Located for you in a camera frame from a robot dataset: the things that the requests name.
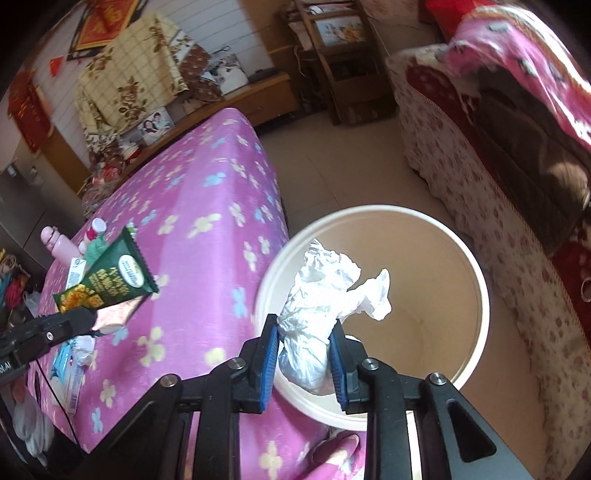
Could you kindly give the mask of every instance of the white wall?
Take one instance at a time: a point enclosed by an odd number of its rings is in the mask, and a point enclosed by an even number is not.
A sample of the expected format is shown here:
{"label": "white wall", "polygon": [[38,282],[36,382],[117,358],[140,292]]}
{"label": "white wall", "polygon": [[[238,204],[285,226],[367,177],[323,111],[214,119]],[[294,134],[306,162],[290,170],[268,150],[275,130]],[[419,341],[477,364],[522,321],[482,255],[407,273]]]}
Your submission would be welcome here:
{"label": "white wall", "polygon": [[12,118],[8,118],[8,94],[0,101],[0,171],[12,161],[21,134]]}
{"label": "white wall", "polygon": [[[49,61],[54,57],[67,55],[82,16],[83,5],[76,7],[60,24],[42,49],[35,62],[35,81],[54,108],[51,118],[55,126],[78,157],[88,165],[82,126],[74,107],[74,91],[77,79],[90,59],[65,61],[57,77],[52,78],[49,74]],[[230,45],[247,75],[272,66],[271,59],[239,0],[148,0],[144,13],[152,10],[160,10],[209,52]]]}

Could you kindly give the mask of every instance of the metal screw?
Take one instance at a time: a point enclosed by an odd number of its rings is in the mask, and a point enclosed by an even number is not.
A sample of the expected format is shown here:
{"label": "metal screw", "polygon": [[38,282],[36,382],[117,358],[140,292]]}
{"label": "metal screw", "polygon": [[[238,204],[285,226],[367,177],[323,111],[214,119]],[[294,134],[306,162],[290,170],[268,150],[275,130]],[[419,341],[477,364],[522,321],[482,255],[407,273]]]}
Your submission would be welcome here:
{"label": "metal screw", "polygon": [[174,374],[166,374],[160,379],[160,385],[164,388],[170,388],[177,384],[178,377]]}
{"label": "metal screw", "polygon": [[232,370],[240,370],[241,368],[244,368],[245,365],[246,365],[246,362],[244,361],[243,358],[240,358],[239,356],[235,356],[234,358],[231,358],[230,360],[228,360],[228,366]]}
{"label": "metal screw", "polygon": [[435,372],[435,373],[429,375],[429,381],[433,385],[445,385],[447,383],[447,378],[445,377],[445,375],[443,375],[439,372]]}
{"label": "metal screw", "polygon": [[379,367],[379,362],[375,358],[365,358],[361,362],[361,366],[366,370],[377,370]]}

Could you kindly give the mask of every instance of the drawer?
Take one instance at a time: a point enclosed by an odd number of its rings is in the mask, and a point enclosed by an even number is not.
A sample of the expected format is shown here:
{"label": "drawer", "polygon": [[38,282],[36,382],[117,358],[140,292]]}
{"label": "drawer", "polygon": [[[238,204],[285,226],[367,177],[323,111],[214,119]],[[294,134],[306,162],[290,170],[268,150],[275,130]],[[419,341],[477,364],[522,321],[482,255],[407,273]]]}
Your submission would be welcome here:
{"label": "drawer", "polygon": [[289,82],[281,82],[238,100],[231,106],[240,110],[254,126],[298,109]]}

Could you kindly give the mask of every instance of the black cable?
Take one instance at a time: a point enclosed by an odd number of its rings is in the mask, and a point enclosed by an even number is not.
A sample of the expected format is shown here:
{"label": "black cable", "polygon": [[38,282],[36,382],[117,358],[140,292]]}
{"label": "black cable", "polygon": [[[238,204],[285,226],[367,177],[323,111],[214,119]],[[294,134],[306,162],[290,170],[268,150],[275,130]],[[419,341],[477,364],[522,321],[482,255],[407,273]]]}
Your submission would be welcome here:
{"label": "black cable", "polygon": [[80,445],[80,442],[78,441],[78,437],[76,436],[76,432],[74,431],[74,425],[72,425],[72,421],[70,420],[70,416],[66,413],[66,409],[61,404],[60,399],[57,398],[56,393],[53,391],[53,388],[51,387],[51,384],[49,383],[49,380],[47,379],[47,377],[45,375],[45,372],[41,368],[41,364],[39,363],[39,360],[35,360],[35,362],[37,363],[37,366],[39,367],[39,370],[41,371],[41,375],[43,375],[43,378],[45,379],[45,382],[47,383],[47,386],[49,387],[49,390],[51,390],[51,394],[56,399],[57,404],[60,406],[62,412],[66,416],[66,420],[68,421],[68,425],[70,426],[70,430],[72,431],[72,435],[74,436],[74,440],[76,441],[76,444],[78,445],[78,448],[82,449],[82,446]]}

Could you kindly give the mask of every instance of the purple tablecloth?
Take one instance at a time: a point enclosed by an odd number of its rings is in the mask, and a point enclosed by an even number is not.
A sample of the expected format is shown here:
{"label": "purple tablecloth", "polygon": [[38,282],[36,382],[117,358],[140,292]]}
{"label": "purple tablecloth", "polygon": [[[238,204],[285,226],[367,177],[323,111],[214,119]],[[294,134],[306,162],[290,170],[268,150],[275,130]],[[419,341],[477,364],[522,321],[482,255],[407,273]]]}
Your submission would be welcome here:
{"label": "purple tablecloth", "polygon": [[[256,291],[287,242],[277,179],[254,130],[225,109],[156,156],[97,212],[113,240],[133,221],[160,285],[123,330],[97,339],[73,417],[92,450],[160,376],[209,372],[255,336]],[[80,240],[80,233],[75,237]],[[66,268],[51,267],[41,314],[53,313]],[[41,360],[49,373],[52,352]],[[37,367],[30,370],[31,390]],[[71,436],[41,378],[41,406]],[[309,455],[328,428],[273,393],[260,416],[242,415],[243,479],[348,478],[364,461],[363,436],[340,434]],[[192,462],[196,421],[188,464]],[[186,477],[191,469],[187,467]]]}

